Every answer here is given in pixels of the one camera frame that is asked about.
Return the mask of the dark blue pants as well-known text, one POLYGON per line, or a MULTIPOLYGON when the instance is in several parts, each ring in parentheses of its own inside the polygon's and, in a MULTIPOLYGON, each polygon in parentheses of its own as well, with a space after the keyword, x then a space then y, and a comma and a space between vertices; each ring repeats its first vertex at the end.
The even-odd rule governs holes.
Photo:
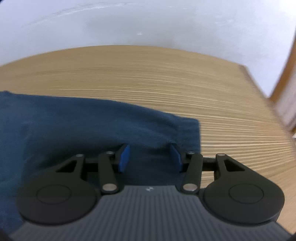
POLYGON ((198 153, 196 119, 123 102, 1 93, 1 229, 22 225, 15 197, 31 176, 75 154, 130 145, 126 185, 180 185, 169 145, 198 153))

